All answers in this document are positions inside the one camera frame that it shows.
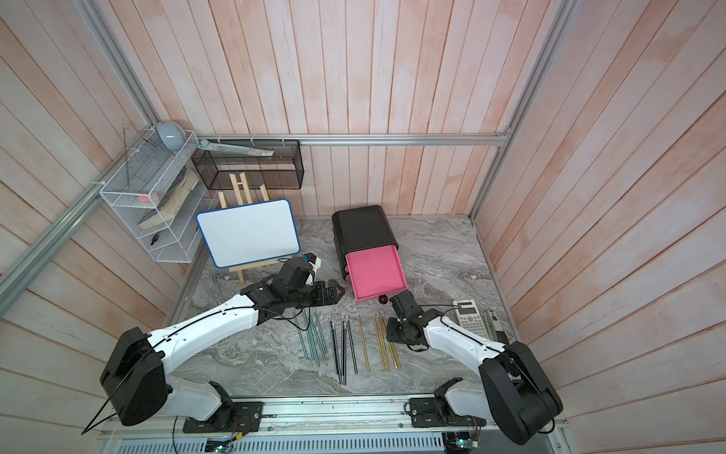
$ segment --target whiteboard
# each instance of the whiteboard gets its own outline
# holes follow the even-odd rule
[[[197,223],[218,268],[300,252],[293,210],[285,199],[205,211]]]

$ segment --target wooden wall panel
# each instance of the wooden wall panel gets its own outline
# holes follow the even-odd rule
[[[722,450],[725,20],[584,2],[476,220],[583,453]]]
[[[154,105],[199,134],[366,134],[502,130],[561,0],[99,3]],[[303,188],[272,195],[299,216],[467,214],[488,151],[314,147]]]

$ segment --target wooden easel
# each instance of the wooden easel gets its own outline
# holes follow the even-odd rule
[[[247,175],[245,175],[245,172],[242,172],[240,174],[240,181],[237,181],[237,177],[234,174],[229,174],[229,179],[232,180],[232,189],[234,190],[234,197],[237,199],[237,205],[242,206],[245,204],[245,201],[242,199],[242,193],[240,192],[240,183],[242,184],[242,188],[245,191],[245,198],[247,199],[247,203],[252,203],[252,193],[250,192],[250,185],[247,183]],[[265,187],[265,185],[260,186],[260,191],[262,192],[262,199],[266,202],[269,202],[270,196],[267,193],[267,188]],[[222,191],[218,191],[217,195],[219,196],[220,207],[227,208],[227,200],[224,198],[224,193]],[[265,267],[267,265],[272,265],[276,263],[277,259],[270,259],[265,260],[264,262],[254,262],[244,265],[238,265],[236,267],[231,267],[228,270],[230,272],[237,272],[237,277],[240,279],[240,283],[244,283],[245,276],[242,273],[243,270],[257,267]]]

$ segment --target gray marble surface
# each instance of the gray marble surface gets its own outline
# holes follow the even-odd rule
[[[399,256],[409,289],[419,304],[451,304],[455,299],[474,299],[482,309],[494,309],[510,339],[513,332],[499,299],[492,274],[479,248],[469,219],[389,219],[399,242]],[[192,381],[217,381],[232,396],[295,396],[315,394],[386,394],[432,392],[451,377],[477,377],[448,355],[429,349],[414,353],[398,344],[401,363],[382,371],[372,323],[374,312],[394,316],[391,305],[381,306],[377,299],[356,303],[350,283],[342,281],[329,219],[299,219],[298,233],[302,252],[322,257],[317,278],[335,278],[346,295],[331,307],[319,308],[323,333],[330,350],[328,316],[336,321],[340,336],[340,316],[349,315],[354,328],[353,341],[359,374],[354,375],[348,357],[348,382],[338,384],[332,350],[328,364],[320,367],[306,360],[297,329],[285,321],[270,320],[252,330],[230,336],[196,354],[179,367],[174,375]],[[244,271],[253,282],[276,272],[281,265]],[[202,273],[193,300],[181,320],[204,312],[239,292],[236,273],[216,268],[209,260]],[[360,315],[371,371],[367,372],[360,341],[357,318]]]

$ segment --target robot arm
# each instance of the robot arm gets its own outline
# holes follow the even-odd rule
[[[314,281],[319,268],[320,258],[313,254],[293,257],[276,275],[196,317],[145,335],[138,328],[122,334],[101,375],[121,423],[133,426],[161,414],[188,416],[211,431],[226,429],[234,405],[219,384],[199,384],[169,374],[194,354],[281,316],[288,308],[337,304],[345,291],[334,280],[327,285]]]
[[[453,381],[437,393],[456,414],[493,419],[509,439],[523,445],[562,411],[562,401],[526,345],[490,341],[437,310],[424,312],[409,291],[391,304],[398,317],[388,319],[389,341],[441,350],[481,377],[481,386]]]

